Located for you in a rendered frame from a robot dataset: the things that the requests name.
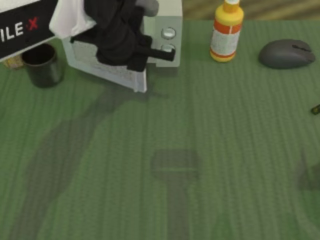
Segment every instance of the cup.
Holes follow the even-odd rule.
[[[51,88],[63,79],[62,66],[58,61],[55,48],[44,43],[21,55],[27,74],[38,88]]]

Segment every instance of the tabletop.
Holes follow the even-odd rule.
[[[0,66],[0,239],[319,239],[319,61],[257,61],[282,38],[320,56],[318,29],[246,21],[217,63],[212,21],[185,21],[181,66],[150,66],[147,93],[70,67],[39,89]]]

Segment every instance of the white appliance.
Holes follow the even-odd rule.
[[[174,61],[149,58],[149,64],[159,68],[177,68],[180,65],[183,8],[182,0],[158,0],[159,11],[155,17],[144,17],[143,32],[153,38],[152,48],[171,52],[175,49]],[[147,74],[127,70],[124,66],[109,66],[96,59],[97,47],[93,44],[75,41],[70,38],[62,40],[68,64],[83,72],[120,84],[135,92],[147,91]]]

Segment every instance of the yellow bottle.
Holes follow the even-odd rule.
[[[217,62],[229,62],[235,57],[244,15],[240,0],[224,0],[216,9],[210,55]]]

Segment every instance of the black computer mouse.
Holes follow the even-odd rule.
[[[280,39],[269,42],[259,54],[259,61],[273,69],[303,67],[316,60],[310,46],[301,40]]]

